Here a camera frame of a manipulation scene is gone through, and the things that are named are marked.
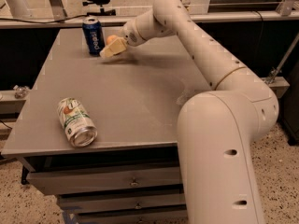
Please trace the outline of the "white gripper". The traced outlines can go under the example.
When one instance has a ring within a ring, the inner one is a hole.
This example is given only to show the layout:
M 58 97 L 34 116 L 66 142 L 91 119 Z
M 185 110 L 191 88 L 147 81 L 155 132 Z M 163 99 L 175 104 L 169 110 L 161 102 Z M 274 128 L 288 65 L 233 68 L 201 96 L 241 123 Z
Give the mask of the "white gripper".
M 127 44 L 136 47 L 146 42 L 137 30 L 136 20 L 126 22 L 120 29 L 120 36 L 114 39 L 109 45 L 105 45 L 100 51 L 102 58 L 110 58 L 126 51 Z

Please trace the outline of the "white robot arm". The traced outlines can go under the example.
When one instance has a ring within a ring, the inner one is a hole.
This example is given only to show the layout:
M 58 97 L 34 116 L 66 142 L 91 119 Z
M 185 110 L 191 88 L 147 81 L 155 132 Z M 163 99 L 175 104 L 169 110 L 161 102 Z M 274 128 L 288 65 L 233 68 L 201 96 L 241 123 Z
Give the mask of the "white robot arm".
M 175 34 L 207 81 L 178 115 L 178 156 L 189 224 L 265 224 L 251 144 L 278 119 L 278 98 L 249 68 L 192 21 L 180 0 L 155 0 L 101 51 Z

